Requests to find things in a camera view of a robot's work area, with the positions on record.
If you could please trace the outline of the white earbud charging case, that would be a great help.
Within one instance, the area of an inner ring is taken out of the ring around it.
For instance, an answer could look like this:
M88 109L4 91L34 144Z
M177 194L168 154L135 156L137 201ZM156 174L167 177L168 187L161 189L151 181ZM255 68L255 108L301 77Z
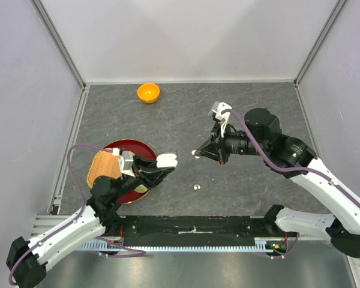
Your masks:
M176 168L177 165L177 155L174 153L163 153L156 157L157 168Z

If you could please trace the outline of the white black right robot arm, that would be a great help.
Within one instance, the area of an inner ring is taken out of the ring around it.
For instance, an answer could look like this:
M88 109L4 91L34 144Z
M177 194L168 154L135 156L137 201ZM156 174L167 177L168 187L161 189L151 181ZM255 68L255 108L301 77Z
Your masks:
M224 165L230 155L258 155L272 171L307 190L329 211L314 214L273 205L263 218L264 232L283 232L328 240L343 254L360 258L360 197L346 187L325 166L305 142L283 134L279 119L266 108L237 116L241 130L229 124L236 112L223 102L210 110L215 124L209 138L192 154Z

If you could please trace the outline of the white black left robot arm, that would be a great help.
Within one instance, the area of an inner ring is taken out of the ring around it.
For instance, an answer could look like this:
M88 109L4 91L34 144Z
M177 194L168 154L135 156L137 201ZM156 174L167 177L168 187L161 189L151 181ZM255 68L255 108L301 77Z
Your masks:
M178 164L173 153L149 159L123 150L109 157L111 166L97 175L91 197L72 216L29 240L19 237L11 243L6 260L10 285L35 287L55 264L82 244L117 234L121 225L119 199L137 188L153 189Z

